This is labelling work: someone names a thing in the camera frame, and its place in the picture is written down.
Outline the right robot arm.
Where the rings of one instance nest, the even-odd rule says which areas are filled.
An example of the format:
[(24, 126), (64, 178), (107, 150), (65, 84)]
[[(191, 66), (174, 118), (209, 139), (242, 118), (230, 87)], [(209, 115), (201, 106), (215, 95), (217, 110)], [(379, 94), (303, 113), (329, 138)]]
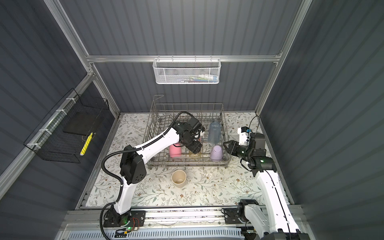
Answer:
[(226, 222), (238, 218), (250, 223), (261, 240), (308, 240), (310, 236), (301, 232), (285, 201), (276, 164), (266, 155), (265, 136), (248, 127), (238, 128), (238, 134), (238, 141), (227, 141), (223, 146), (228, 154), (240, 158), (241, 166), (253, 174), (265, 198), (267, 212), (263, 213), (257, 201), (242, 199), (237, 212), (228, 215)]

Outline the white vented strip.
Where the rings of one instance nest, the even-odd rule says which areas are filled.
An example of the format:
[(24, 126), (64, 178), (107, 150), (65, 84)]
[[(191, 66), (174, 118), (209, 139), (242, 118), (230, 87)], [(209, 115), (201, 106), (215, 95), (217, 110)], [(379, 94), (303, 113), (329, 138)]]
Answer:
[(127, 234), (106, 231), (110, 240), (243, 240), (239, 228), (140, 229)]

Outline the purple cup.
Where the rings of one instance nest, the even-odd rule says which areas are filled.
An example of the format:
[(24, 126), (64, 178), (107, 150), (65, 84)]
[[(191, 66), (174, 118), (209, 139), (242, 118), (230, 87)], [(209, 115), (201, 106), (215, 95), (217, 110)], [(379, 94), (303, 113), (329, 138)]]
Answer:
[(224, 156), (224, 153), (223, 153), (223, 149), (221, 146), (219, 145), (215, 145), (212, 150), (211, 150), (211, 153), (210, 153), (210, 159), (213, 161), (213, 162), (220, 162), (222, 161), (223, 159), (223, 156)]

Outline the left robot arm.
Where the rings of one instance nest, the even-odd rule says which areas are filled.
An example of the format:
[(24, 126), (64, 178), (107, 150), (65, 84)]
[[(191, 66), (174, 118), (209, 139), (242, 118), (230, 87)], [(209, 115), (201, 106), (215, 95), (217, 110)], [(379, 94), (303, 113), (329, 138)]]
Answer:
[(203, 146), (199, 139), (204, 132), (205, 127), (197, 118), (188, 112), (180, 112), (159, 135), (141, 145), (135, 147), (129, 145), (122, 151), (110, 154), (111, 157), (122, 155), (119, 175), (110, 173), (105, 164), (102, 164), (103, 171), (120, 182), (119, 195), (113, 204), (115, 212), (124, 215), (131, 210), (137, 184), (147, 175), (146, 165), (149, 160), (177, 143), (193, 154), (199, 153)]

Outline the beige cup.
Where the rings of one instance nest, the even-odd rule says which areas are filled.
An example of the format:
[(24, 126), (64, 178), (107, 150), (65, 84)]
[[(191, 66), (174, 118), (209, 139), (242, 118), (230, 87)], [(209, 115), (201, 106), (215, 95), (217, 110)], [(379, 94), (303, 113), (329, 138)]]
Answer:
[(187, 184), (187, 174), (183, 170), (176, 170), (173, 172), (171, 180), (177, 188), (182, 188)]

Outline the items in white basket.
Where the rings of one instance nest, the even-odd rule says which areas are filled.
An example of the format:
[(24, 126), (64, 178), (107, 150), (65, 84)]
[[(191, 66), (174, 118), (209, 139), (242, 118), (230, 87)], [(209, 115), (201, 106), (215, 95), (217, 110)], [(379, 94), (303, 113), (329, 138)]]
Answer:
[(192, 76), (183, 76), (177, 79), (181, 83), (208, 83), (208, 84), (217, 84), (219, 83), (219, 76), (203, 74), (203, 75), (192, 75)]

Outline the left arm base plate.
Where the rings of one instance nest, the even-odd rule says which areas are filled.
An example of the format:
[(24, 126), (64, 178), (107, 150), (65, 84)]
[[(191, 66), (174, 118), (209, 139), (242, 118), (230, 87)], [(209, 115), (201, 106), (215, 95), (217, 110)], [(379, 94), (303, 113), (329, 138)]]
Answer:
[(146, 219), (146, 211), (128, 211), (119, 215), (114, 209), (107, 210), (103, 216), (103, 227), (142, 227)]

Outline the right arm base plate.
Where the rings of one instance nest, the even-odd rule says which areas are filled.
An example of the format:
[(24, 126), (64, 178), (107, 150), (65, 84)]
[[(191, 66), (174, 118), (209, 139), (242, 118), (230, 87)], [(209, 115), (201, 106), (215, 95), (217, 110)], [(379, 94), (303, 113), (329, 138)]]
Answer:
[(225, 223), (230, 224), (246, 224), (248, 219), (245, 217), (244, 209), (239, 208), (222, 208), (221, 213), (224, 215)]

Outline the white mesh wall basket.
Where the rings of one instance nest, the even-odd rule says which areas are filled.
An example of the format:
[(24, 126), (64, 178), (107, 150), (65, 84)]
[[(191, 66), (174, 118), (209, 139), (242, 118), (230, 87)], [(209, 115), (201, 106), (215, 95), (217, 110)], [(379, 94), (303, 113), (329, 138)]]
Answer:
[(221, 74), (221, 60), (208, 59), (208, 60), (187, 60), (187, 59), (155, 59), (153, 61), (153, 70), (156, 83), (159, 85), (216, 85), (208, 83), (181, 83), (177, 79), (183, 76), (192, 75), (217, 75)]

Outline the yellow brush in basket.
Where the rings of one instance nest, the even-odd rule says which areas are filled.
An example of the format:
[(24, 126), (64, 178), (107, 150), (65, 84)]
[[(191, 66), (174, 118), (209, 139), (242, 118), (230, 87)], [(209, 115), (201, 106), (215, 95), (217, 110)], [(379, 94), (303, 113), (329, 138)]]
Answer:
[(90, 145), (90, 142), (91, 142), (93, 136), (94, 136), (94, 133), (90, 133), (89, 136), (87, 137), (87, 139), (83, 145), (83, 148), (81, 149), (80, 156), (84, 156), (85, 153), (87, 152), (87, 149)]

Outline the blue-grey transparent cup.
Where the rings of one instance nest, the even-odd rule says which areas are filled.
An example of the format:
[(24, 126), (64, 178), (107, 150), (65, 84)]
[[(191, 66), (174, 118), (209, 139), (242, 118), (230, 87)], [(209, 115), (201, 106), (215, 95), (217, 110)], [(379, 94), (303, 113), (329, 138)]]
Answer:
[(219, 122), (214, 121), (210, 123), (208, 142), (212, 145), (217, 145), (221, 140), (221, 125)]

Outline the yellow transparent cup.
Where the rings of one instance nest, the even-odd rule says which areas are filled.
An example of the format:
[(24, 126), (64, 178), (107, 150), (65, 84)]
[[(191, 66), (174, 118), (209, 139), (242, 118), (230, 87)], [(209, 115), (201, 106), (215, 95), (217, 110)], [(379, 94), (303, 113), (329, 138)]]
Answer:
[(189, 151), (189, 157), (191, 157), (191, 158), (199, 158), (200, 156), (201, 156), (200, 153), (195, 154), (195, 153)]

